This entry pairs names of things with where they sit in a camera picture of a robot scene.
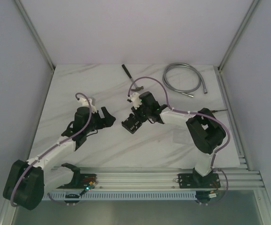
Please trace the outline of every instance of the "marble tabletop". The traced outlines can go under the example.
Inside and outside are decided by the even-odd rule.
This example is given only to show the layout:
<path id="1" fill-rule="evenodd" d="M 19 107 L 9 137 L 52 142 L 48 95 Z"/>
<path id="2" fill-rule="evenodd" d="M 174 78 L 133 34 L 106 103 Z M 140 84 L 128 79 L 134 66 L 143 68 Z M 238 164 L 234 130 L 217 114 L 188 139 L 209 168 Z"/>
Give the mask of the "marble tabletop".
<path id="1" fill-rule="evenodd" d="M 126 67 L 134 79 L 150 76 L 161 81 L 166 65 L 133 64 Z M 213 66 L 194 67 L 202 74 L 208 94 L 203 93 L 202 87 L 193 92 L 194 98 L 168 90 L 170 105 L 187 111 L 203 107 L 225 109 Z M 169 71 L 168 79 L 178 89 L 191 89 L 198 82 L 192 71 L 183 68 Z M 142 79 L 137 84 L 144 86 L 139 93 L 150 91 L 161 105 L 165 104 L 164 92 L 159 84 L 148 79 Z M 64 158 L 63 163 L 82 167 L 193 168 L 198 150 L 185 127 L 146 122 L 135 134 L 122 127 L 121 122 L 131 113 L 132 104 L 126 101 L 130 85 L 131 81 L 119 64 L 57 65 L 30 156 L 34 157 L 57 141 L 80 107 L 75 93 L 83 92 L 96 99 L 97 109 L 105 106 L 117 120 L 112 127 L 90 136 L 76 152 Z M 230 128 L 226 112 L 215 113 L 215 116 Z M 239 164 L 232 136 L 230 144 L 217 155 L 214 165 L 237 167 Z"/>

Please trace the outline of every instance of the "white wall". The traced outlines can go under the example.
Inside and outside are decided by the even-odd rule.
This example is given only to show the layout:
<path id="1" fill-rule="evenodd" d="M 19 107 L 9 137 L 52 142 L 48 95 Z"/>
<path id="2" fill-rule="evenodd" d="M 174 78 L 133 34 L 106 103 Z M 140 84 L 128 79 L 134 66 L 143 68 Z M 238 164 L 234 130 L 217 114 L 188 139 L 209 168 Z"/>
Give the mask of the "white wall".
<path id="1" fill-rule="evenodd" d="M 224 69 L 239 129 L 271 199 L 271 0 L 263 0 Z"/>
<path id="2" fill-rule="evenodd" d="M 54 64 L 219 65 L 252 0 L 22 0 Z"/>
<path id="3" fill-rule="evenodd" d="M 13 1 L 0 0 L 0 210 L 9 169 L 29 150 L 49 74 Z"/>

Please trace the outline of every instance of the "metal corner post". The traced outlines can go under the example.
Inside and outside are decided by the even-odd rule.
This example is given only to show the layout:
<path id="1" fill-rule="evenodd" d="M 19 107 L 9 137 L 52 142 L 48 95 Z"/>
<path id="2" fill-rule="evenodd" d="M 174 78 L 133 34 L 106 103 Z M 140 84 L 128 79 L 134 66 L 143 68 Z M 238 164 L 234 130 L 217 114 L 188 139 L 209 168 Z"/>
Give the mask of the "metal corner post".
<path id="1" fill-rule="evenodd" d="M 40 52 L 42 53 L 42 55 L 44 56 L 44 58 L 46 59 L 46 62 L 48 63 L 49 67 L 51 68 L 52 71 L 54 71 L 55 69 L 55 66 L 45 48 L 45 46 L 43 45 L 43 42 L 41 40 L 41 38 L 39 37 L 35 27 L 33 26 L 32 22 L 31 22 L 31 19 L 29 18 L 23 4 L 21 3 L 21 0 L 14 0 L 17 8 L 18 8 L 18 11 L 19 13 L 21 14 L 23 20 L 25 21 L 27 27 L 29 28 Z"/>
<path id="2" fill-rule="evenodd" d="M 236 45 L 238 44 L 240 38 L 242 37 L 244 31 L 246 30 L 253 14 L 255 13 L 257 7 L 259 6 L 259 3 L 261 2 L 261 0 L 253 0 L 252 4 L 250 5 L 243 21 L 241 22 L 233 40 L 231 41 L 221 63 L 220 63 L 220 66 L 219 66 L 219 71 L 221 72 L 222 69 L 224 68 L 226 62 L 228 61 L 228 59 L 230 58 L 232 52 L 234 51 Z"/>

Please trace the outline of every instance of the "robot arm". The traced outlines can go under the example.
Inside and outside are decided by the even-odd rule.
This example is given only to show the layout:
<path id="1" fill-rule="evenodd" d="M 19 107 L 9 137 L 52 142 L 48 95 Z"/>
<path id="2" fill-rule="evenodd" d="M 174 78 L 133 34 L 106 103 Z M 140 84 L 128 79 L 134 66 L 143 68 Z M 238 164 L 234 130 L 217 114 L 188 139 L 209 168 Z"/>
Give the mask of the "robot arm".
<path id="1" fill-rule="evenodd" d="M 226 137 L 226 132 L 220 124 L 205 117 L 174 112 L 167 105 L 160 106 L 149 91 L 141 95 L 133 93 L 128 101 L 133 104 L 131 108 L 133 113 L 122 122 L 124 128 L 134 134 L 147 120 L 150 122 L 152 120 L 154 123 L 187 127 L 199 149 L 197 163 L 193 169 L 194 179 L 197 183 L 201 183 L 208 175 L 211 176 L 213 151 L 222 144 Z M 206 108 L 200 110 L 199 113 L 214 117 L 211 111 Z"/>
<path id="2" fill-rule="evenodd" d="M 43 156 L 43 153 L 47 152 L 45 150 L 26 162 L 17 160 L 12 165 L 3 191 L 4 198 L 11 199 L 17 181 L 31 165 L 32 167 L 25 174 L 14 196 L 16 204 L 29 210 L 34 209 L 41 202 L 44 194 L 65 184 L 70 184 L 72 187 L 78 185 L 80 169 L 68 163 L 61 165 L 61 160 L 76 151 L 87 140 L 87 135 L 90 132 L 111 127 L 116 120 L 115 117 L 108 113 L 105 107 L 101 108 L 104 114 L 104 118 L 101 118 L 96 110 L 93 98 L 89 100 L 89 103 L 84 98 L 79 98 L 78 101 L 82 103 L 82 107 L 77 109 L 74 121 L 69 123 L 61 137 L 53 145 L 56 145 L 53 150 Z M 81 133 L 78 133 L 89 119 L 88 104 L 91 105 L 92 116 L 87 127 Z M 78 134 L 75 137 L 64 141 L 76 133 Z"/>

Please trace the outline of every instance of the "black handle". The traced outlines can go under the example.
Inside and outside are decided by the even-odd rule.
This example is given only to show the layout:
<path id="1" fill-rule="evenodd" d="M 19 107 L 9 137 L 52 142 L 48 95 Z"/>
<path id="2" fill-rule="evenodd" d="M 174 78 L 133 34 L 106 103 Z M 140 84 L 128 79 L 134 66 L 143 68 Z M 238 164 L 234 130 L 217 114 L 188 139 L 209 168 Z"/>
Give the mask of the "black handle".
<path id="1" fill-rule="evenodd" d="M 125 73 L 127 74 L 127 76 L 128 76 L 130 79 L 132 79 L 132 77 L 131 77 L 129 71 L 127 70 L 127 68 L 126 68 L 126 66 L 125 66 L 125 64 L 123 64 L 122 67 L 123 67 Z"/>

